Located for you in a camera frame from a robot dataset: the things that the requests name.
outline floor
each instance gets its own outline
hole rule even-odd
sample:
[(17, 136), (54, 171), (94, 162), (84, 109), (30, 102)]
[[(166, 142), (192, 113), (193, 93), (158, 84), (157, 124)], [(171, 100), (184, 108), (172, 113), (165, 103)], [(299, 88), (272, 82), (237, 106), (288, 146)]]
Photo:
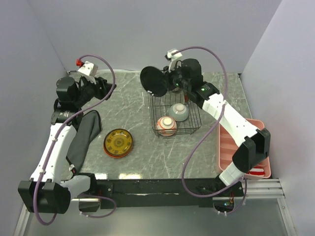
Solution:
[[(97, 215), (108, 210), (100, 210)], [(212, 208), (197, 206), (119, 208), (103, 219), (79, 215), (72, 203), (65, 215), (50, 226), (40, 225), (34, 215), (24, 236), (286, 236), (276, 199), (247, 200), (227, 217)]]

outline red and white bowl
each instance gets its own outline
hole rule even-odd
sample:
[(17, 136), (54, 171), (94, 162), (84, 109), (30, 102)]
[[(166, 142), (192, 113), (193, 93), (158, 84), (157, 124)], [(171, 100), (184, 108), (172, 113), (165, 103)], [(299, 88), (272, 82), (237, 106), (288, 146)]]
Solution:
[(177, 124), (172, 117), (161, 117), (157, 121), (157, 130), (163, 136), (171, 136), (176, 133)]

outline yellow plate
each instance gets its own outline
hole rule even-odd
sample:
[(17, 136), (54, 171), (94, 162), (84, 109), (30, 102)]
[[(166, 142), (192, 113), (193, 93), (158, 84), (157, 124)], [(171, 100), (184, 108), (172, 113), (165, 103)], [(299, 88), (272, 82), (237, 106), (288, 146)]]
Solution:
[(125, 129), (114, 129), (110, 131), (103, 143), (107, 155), (113, 158), (126, 156), (133, 146), (132, 135)]

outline red connector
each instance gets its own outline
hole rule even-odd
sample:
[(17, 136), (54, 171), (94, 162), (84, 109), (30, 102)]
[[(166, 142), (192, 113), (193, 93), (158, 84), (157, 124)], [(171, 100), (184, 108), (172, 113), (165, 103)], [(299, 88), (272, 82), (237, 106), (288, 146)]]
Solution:
[(80, 59), (77, 59), (76, 65), (81, 67), (82, 65), (84, 65), (84, 63)]

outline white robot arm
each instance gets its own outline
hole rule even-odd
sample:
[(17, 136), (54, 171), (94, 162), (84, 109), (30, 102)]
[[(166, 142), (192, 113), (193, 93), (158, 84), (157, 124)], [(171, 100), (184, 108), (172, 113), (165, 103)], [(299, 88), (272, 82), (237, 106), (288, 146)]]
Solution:
[(196, 59), (180, 60), (181, 51), (186, 49), (168, 51), (165, 57), (170, 64), (162, 72), (152, 66), (145, 67), (140, 74), (141, 84), (152, 96), (159, 97), (165, 95), (168, 90), (181, 88), (192, 102), (216, 120), (220, 118), (224, 106), (220, 124), (232, 136), (239, 148), (233, 155), (232, 163), (216, 178), (217, 190), (220, 190), (237, 181), (268, 157), (270, 133), (267, 129), (259, 130), (247, 122), (213, 84), (203, 81), (201, 66)]
[[(61, 183), (62, 167), (83, 114), (76, 116), (67, 123), (61, 130), (58, 140), (55, 140), (56, 134), (64, 125), (64, 122), (80, 111), (83, 105), (93, 97), (102, 100), (112, 87), (112, 84), (107, 83), (105, 79), (95, 77), (96, 65), (87, 61), (79, 66), (78, 73), (82, 75), (80, 79), (81, 84), (78, 84), (69, 76), (57, 81), (58, 99), (54, 105), (55, 111), (52, 115), (50, 135), (46, 148), (30, 180), (21, 181), (18, 187), (18, 192), (30, 212), (34, 212), (35, 186), (39, 181), (37, 194), (38, 212), (65, 213), (70, 201), (79, 194), (86, 191), (97, 194), (97, 183), (94, 174), (77, 173), (72, 179)], [(44, 162), (53, 142), (55, 142), (55, 146), (50, 153), (46, 169), (43, 170)]]

